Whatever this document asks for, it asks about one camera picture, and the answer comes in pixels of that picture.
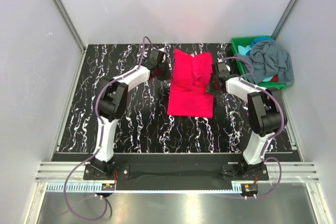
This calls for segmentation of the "red t shirt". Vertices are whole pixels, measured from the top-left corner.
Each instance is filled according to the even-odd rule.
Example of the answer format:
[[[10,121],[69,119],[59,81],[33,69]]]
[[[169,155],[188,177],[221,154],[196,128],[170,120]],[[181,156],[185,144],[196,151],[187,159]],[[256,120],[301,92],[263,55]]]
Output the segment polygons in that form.
[[[190,55],[174,50],[173,77],[167,114],[213,117],[214,96],[206,91],[212,74],[212,54]]]

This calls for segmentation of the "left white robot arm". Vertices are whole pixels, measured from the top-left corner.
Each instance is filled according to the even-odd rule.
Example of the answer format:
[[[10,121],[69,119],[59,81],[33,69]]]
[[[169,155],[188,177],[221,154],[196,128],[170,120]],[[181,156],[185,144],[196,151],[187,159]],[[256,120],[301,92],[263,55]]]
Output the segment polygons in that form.
[[[94,157],[86,167],[86,175],[103,180],[116,175],[117,171],[113,168],[114,140],[118,123],[127,107],[129,92],[153,78],[167,80],[170,77],[166,50],[154,48],[140,65],[117,77],[103,78],[95,105],[97,142]]]

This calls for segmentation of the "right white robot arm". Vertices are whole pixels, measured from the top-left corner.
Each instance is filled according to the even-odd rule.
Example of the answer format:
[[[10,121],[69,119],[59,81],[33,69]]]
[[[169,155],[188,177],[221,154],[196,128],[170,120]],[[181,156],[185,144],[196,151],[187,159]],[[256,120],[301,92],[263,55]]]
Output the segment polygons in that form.
[[[221,174],[224,179],[252,180],[263,172],[266,150],[287,124],[280,91],[277,88],[263,89],[231,74],[224,62],[212,64],[212,71],[206,91],[210,94],[229,93],[247,102],[252,130],[238,163],[226,166]]]

